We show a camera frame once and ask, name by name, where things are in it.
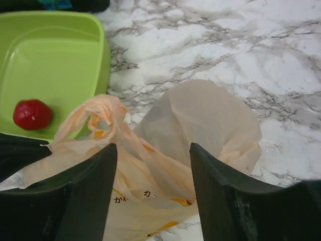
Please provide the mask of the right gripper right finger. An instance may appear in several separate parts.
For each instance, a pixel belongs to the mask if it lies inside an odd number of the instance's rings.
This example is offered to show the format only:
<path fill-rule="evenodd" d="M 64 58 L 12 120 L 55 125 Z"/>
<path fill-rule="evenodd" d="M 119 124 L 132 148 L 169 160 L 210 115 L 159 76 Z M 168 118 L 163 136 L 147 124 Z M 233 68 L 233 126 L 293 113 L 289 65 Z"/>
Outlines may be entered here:
<path fill-rule="evenodd" d="M 320 240 L 320 181 L 283 188 L 190 147 L 204 240 Z"/>

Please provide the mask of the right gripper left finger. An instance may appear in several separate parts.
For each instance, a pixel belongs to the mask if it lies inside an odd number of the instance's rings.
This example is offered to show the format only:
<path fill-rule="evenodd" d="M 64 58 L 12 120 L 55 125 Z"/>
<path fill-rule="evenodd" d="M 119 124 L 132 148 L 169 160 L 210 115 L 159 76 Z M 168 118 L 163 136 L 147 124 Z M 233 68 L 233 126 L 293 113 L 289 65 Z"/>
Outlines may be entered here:
<path fill-rule="evenodd" d="M 117 163 L 110 144 L 55 176 L 1 192 L 1 240 L 102 240 Z"/>

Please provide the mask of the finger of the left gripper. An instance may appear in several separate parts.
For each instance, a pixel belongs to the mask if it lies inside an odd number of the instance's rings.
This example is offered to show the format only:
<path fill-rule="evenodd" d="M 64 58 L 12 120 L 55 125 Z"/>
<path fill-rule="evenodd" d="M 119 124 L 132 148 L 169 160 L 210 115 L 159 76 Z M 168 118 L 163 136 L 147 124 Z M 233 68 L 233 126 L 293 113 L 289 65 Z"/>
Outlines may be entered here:
<path fill-rule="evenodd" d="M 48 142 L 1 134 L 1 181 L 52 154 Z"/>

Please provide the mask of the translucent orange plastic bag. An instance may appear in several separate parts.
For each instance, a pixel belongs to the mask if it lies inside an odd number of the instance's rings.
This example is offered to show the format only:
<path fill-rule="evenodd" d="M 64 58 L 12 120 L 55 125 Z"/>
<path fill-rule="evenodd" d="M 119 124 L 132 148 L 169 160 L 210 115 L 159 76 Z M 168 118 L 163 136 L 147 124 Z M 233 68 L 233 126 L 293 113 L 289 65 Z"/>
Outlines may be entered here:
<path fill-rule="evenodd" d="M 146 240 L 196 214 L 191 143 L 245 174 L 261 155 L 262 133 L 251 108 L 210 80 L 165 91 L 134 129 L 126 113 L 112 95 L 85 101 L 60 125 L 48 145 L 52 154 L 22 169 L 31 186 L 116 144 L 104 240 Z"/>

